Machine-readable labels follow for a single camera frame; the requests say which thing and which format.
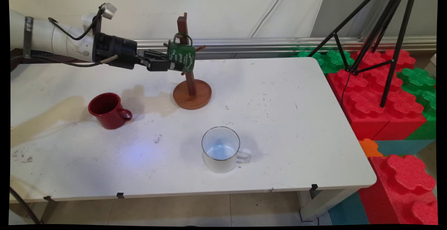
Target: orange foam block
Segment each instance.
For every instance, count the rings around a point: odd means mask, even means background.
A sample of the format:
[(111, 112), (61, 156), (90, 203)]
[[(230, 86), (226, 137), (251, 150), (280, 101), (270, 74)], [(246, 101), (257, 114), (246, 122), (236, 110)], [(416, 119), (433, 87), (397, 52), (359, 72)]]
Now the orange foam block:
[(366, 157), (383, 157), (383, 154), (377, 150), (379, 146), (373, 140), (371, 139), (364, 139), (363, 141), (359, 140), (359, 143), (362, 146), (362, 149), (364, 150)]

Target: floor tile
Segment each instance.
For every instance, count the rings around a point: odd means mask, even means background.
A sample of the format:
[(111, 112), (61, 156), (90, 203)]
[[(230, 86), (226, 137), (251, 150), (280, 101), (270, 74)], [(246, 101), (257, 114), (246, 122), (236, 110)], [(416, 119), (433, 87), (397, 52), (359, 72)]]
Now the floor tile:
[(225, 194), (113, 200), (109, 225), (229, 227), (230, 196)]
[(233, 227), (274, 227), (317, 225), (318, 221), (301, 222), (296, 192), (232, 194)]
[(107, 225), (113, 201), (79, 200), (48, 203), (42, 216), (45, 224)]

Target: table leg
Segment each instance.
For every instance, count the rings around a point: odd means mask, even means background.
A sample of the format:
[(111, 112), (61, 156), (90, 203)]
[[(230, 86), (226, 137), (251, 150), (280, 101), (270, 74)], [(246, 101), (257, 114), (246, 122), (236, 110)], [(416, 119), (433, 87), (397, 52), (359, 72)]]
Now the table leg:
[(301, 219), (303, 221), (313, 221), (321, 214), (324, 214), (326, 211), (331, 209), (333, 206), (337, 205), (345, 198), (351, 196), (353, 193), (358, 191), (359, 189), (336, 189), (336, 190), (322, 190), (318, 195), (316, 195), (312, 200), (309, 200), (308, 197), (303, 193), (308, 191), (298, 192), (298, 197), (303, 200), (303, 204), (301, 205)]

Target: white wall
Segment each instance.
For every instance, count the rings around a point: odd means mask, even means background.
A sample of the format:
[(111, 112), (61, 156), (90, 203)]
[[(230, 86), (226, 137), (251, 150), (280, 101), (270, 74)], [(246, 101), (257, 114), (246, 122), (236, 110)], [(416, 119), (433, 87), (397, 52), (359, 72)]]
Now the white wall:
[[(102, 31), (130, 39), (172, 38), (177, 17), (188, 12), (193, 38), (250, 37), (276, 0), (9, 0), (9, 7), (38, 19), (80, 26), (80, 17), (103, 2), (118, 8)], [(322, 0), (281, 0), (254, 37), (308, 37)]]

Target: tripod leg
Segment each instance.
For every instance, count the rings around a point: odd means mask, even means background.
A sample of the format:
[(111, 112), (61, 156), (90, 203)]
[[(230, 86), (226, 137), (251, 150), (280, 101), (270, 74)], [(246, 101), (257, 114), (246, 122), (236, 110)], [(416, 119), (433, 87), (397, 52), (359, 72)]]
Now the tripod leg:
[(351, 14), (348, 15), (348, 17), (346, 17), (345, 20), (343, 20), (342, 23), (340, 23), (335, 29), (334, 31), (331, 31), (331, 33), (329, 34), (329, 36), (326, 37), (326, 39), (324, 39), (309, 55), (308, 57), (312, 57), (318, 50), (320, 50), (321, 47), (323, 47), (324, 44), (326, 44), (326, 42), (328, 42), (333, 36), (334, 33), (337, 33), (338, 31), (340, 31), (340, 29), (343, 28), (343, 26), (346, 25), (346, 23), (349, 22), (349, 20), (351, 20), (352, 17), (354, 17), (360, 10), (362, 10), (362, 8), (369, 3), (371, 0), (364, 0), (353, 12), (351, 12)]
[(379, 34), (379, 31), (383, 27), (385, 20), (387, 20), (386, 16), (389, 15), (395, 2), (396, 2), (396, 0), (390, 0), (388, 2), (387, 6), (385, 7), (384, 11), (382, 12), (382, 15), (380, 15), (379, 20), (375, 24), (373, 30), (371, 31), (371, 34), (369, 35), (364, 46), (362, 47), (362, 50), (360, 50), (359, 56), (357, 56), (357, 59), (354, 62), (353, 66), (351, 68), (351, 71), (357, 70), (359, 68), (360, 62), (362, 61), (363, 57), (365, 56), (367, 50), (371, 47), (371, 44), (374, 41), (375, 37), (377, 37), (377, 35)]
[(381, 107), (385, 107), (385, 103), (387, 101), (391, 80), (393, 79), (394, 70), (396, 69), (397, 59), (399, 58), (399, 53), (401, 52), (402, 42), (404, 41), (405, 31), (407, 30), (408, 20), (410, 19), (411, 9), (413, 8), (414, 2), (415, 0), (408, 0), (407, 7), (405, 8), (405, 14), (402, 20), (401, 29), (399, 31), (399, 36), (397, 37), (396, 48), (394, 49), (394, 55), (392, 59), (393, 62), (391, 62), (390, 71), (388, 72), (385, 89), (383, 90), (382, 100), (380, 102)]
[(391, 22), (391, 19), (393, 19), (394, 14), (396, 13), (397, 8), (399, 7), (399, 4), (401, 3), (402, 0), (398, 0), (396, 2), (396, 5), (394, 6), (394, 9), (391, 11), (391, 14), (387, 17), (387, 21), (385, 22), (385, 25), (383, 26), (382, 30), (380, 31), (379, 37), (377, 38), (377, 40), (374, 43), (374, 46), (371, 49), (371, 52), (374, 53), (377, 50), (377, 47), (380, 44), (380, 41), (382, 40), (386, 29), (388, 28), (388, 25)]

